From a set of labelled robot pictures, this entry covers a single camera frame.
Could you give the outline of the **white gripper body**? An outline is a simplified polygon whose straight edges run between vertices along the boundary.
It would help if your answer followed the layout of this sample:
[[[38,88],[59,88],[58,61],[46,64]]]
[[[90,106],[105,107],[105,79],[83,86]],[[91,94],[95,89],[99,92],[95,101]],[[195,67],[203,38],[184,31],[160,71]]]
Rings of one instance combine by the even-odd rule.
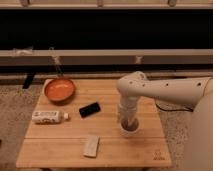
[[[121,119],[126,119],[129,124],[132,124],[136,118],[136,107],[127,108],[122,106],[121,104],[118,105],[118,113]]]

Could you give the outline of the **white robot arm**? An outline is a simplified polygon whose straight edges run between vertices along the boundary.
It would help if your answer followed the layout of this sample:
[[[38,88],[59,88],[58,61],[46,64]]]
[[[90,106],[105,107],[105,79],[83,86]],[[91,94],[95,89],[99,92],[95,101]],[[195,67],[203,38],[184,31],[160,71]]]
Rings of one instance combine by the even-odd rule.
[[[118,112],[131,125],[141,96],[193,110],[180,171],[213,171],[213,77],[149,80],[136,71],[117,81]]]

